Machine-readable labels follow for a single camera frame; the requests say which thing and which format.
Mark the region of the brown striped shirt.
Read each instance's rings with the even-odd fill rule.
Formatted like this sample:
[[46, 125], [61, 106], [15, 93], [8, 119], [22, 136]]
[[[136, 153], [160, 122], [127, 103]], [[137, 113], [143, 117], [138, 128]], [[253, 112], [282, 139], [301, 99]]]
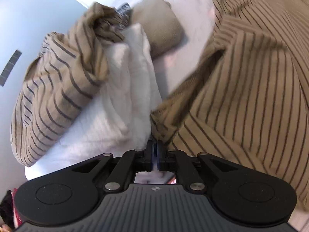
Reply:
[[197, 68], [152, 112], [152, 134], [279, 177], [308, 209], [308, 0], [212, 1]]

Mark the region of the white folded towel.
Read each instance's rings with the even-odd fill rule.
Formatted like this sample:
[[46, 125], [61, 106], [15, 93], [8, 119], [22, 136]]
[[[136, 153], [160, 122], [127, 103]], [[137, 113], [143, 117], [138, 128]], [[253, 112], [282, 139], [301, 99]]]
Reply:
[[115, 157], [144, 149], [151, 133], [150, 113], [162, 99], [141, 24], [123, 31], [123, 43], [105, 48], [110, 75], [73, 125], [33, 166], [28, 180], [103, 153]]

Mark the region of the red plastic bag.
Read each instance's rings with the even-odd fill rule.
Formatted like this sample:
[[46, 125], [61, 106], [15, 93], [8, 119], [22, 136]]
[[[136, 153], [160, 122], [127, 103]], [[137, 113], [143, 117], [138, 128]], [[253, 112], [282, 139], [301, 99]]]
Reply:
[[1, 218], [10, 229], [15, 229], [15, 225], [19, 225], [17, 222], [16, 215], [14, 214], [14, 196], [17, 192], [17, 188], [14, 190], [7, 190], [3, 199], [1, 200]]

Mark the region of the tan folded garment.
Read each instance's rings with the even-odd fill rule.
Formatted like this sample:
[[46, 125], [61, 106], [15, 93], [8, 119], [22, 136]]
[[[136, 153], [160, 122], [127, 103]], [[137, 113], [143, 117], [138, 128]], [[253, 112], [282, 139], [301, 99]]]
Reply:
[[184, 36], [184, 29], [165, 0], [142, 0], [134, 5], [132, 24], [141, 24], [150, 44], [150, 54], [156, 58], [176, 45]]

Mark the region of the dark floral garment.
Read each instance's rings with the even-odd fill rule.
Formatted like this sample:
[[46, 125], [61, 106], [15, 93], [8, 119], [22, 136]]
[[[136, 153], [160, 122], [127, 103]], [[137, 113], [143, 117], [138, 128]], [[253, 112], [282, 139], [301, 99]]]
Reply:
[[124, 29], [130, 23], [130, 16], [132, 14], [132, 8], [128, 3], [123, 3], [116, 12], [119, 14], [121, 21], [118, 23], [117, 28]]

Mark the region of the polka dot bed sheet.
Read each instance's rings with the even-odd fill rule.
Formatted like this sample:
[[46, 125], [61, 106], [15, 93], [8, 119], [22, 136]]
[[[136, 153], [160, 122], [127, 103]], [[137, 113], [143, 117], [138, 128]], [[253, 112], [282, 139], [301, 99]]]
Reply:
[[[118, 7], [122, 3], [134, 6], [142, 0], [114, 0]], [[202, 49], [214, 25], [212, 0], [165, 0], [184, 29], [181, 42], [168, 52], [153, 60], [155, 76], [162, 99], [195, 69]]]

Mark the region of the grey wall switch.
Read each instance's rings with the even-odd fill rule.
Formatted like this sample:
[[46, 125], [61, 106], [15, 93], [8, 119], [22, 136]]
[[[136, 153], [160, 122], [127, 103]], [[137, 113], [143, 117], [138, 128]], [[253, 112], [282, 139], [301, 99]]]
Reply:
[[0, 86], [4, 86], [11, 71], [13, 70], [16, 62], [22, 55], [22, 52], [19, 50], [15, 50], [14, 54], [10, 57], [9, 61], [7, 62], [6, 66], [4, 67], [3, 71], [1, 72], [0, 76]]

